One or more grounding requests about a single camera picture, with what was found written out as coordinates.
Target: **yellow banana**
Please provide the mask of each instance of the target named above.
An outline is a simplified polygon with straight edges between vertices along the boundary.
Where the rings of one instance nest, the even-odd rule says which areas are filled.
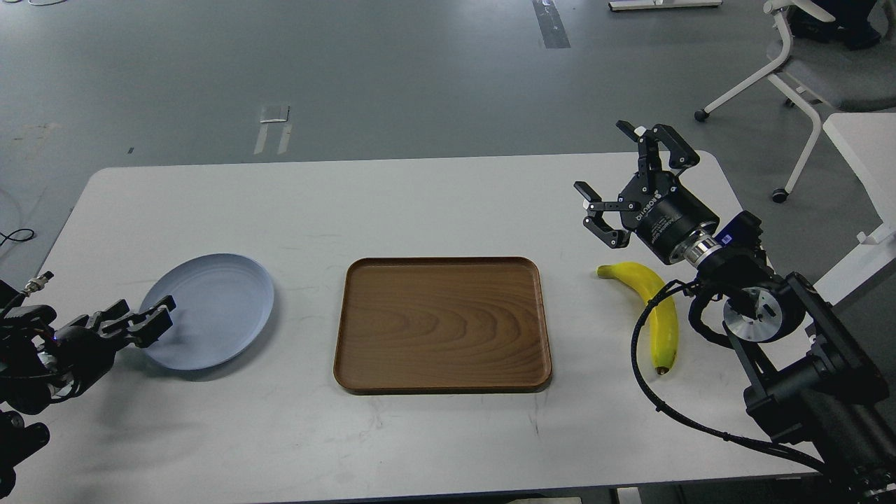
[[[598,267],[597,273],[600,278],[615,278],[628,285],[645,304],[666,284],[653,270],[640,263],[603,265]],[[664,375],[672,369],[678,352],[678,315],[672,298],[666,298],[654,308],[648,320],[653,368],[658,375]]]

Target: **wood grain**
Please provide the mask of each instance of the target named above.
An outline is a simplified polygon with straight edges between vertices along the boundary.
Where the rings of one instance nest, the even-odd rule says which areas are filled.
[[[357,394],[541,389],[551,359],[538,268],[523,257],[357,261],[333,374]]]

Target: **light blue plate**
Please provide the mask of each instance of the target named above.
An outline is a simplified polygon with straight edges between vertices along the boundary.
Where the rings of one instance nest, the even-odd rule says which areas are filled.
[[[262,331],[274,303],[271,276],[254,260],[235,254],[197,257],[152,286],[140,310],[168,294],[174,325],[144,352],[177,370],[206,369],[238,356]]]

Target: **chair wheel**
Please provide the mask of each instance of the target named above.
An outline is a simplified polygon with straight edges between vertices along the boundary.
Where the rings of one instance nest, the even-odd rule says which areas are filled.
[[[787,196],[790,196],[790,194],[784,190],[784,187],[778,187],[771,191],[771,200],[775,203],[784,203],[787,201]]]

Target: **white desk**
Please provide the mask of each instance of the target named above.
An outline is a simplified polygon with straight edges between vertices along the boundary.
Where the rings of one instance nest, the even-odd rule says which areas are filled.
[[[717,162],[701,156],[685,183],[726,221],[737,200]],[[582,227],[573,182],[615,196],[636,157],[101,171],[47,258],[56,278],[32,302],[56,307],[62,321],[119,297],[139,305],[172,267],[226,251],[268,268],[274,313],[259,341],[209,373],[178,375],[121,352],[87,394],[37,417],[52,439],[19,465],[10,501],[344,500],[808,472],[655,413],[635,385],[628,346],[641,301],[594,267],[634,260],[686,280],[694,270],[663,267],[637,239],[607,249]],[[522,395],[343,391],[332,375],[342,284],[365,256],[531,259],[551,385]],[[686,308],[679,300],[681,320]],[[720,320],[720,309],[707,315]],[[792,361],[805,348],[793,336],[772,354]],[[762,436],[744,413],[747,380],[734,353],[686,324],[677,365],[652,380],[696,420]]]
[[[609,2],[611,11],[675,9],[677,7],[718,7],[722,0],[616,0]]]
[[[859,233],[859,244],[815,288],[836,304],[896,258],[896,113],[831,114],[824,131],[865,186],[883,223]]]

